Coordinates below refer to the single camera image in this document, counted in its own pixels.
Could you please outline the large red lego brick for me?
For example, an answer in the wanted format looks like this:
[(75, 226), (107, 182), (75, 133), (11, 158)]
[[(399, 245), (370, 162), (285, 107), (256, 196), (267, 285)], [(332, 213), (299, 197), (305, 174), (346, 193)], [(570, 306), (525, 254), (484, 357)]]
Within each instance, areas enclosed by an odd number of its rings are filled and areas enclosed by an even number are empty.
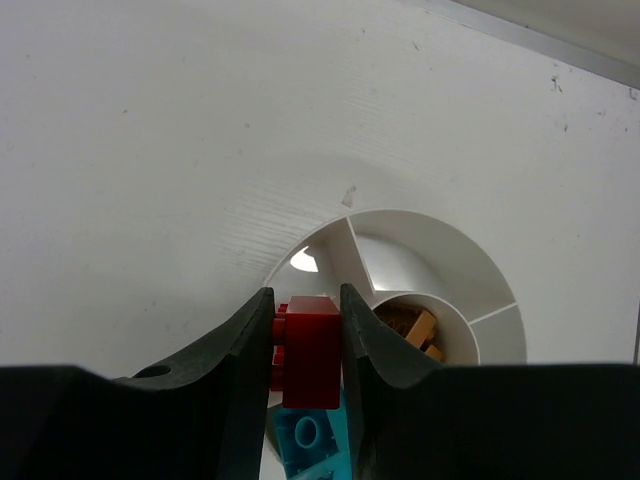
[(287, 409), (336, 410), (340, 406), (341, 317), (324, 296), (293, 296), (272, 322), (270, 390)]

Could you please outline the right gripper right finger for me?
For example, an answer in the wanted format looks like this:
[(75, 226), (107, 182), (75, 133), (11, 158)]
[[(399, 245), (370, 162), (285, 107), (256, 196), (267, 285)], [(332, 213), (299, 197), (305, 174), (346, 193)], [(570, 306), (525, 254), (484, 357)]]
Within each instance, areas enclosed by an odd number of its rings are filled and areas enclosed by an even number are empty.
[(340, 291), (357, 479), (635, 479), (632, 365), (445, 366)]

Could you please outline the brown lego brick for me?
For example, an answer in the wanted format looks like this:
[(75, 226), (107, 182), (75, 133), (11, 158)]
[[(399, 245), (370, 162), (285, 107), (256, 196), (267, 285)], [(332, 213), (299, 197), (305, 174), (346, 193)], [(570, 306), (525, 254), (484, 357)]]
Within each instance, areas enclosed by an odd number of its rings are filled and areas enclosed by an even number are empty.
[(422, 307), (385, 303), (374, 310), (376, 316), (428, 357), (443, 362), (445, 355), (436, 345), (438, 320)]

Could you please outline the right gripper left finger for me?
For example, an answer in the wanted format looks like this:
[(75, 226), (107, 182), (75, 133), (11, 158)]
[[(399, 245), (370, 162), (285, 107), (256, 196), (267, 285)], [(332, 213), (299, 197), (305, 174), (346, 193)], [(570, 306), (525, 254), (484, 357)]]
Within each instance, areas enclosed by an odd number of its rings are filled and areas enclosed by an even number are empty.
[(77, 366), (1, 372), (5, 479), (255, 479), (274, 294), (130, 378)]

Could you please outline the teal lego brick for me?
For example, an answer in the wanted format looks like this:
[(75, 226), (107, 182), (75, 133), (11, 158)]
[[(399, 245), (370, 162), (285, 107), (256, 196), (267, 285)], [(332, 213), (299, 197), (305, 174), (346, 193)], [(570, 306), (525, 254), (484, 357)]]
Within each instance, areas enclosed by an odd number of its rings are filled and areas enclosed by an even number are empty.
[(272, 444), (287, 479), (352, 479), (344, 394), (338, 409), (270, 410)]

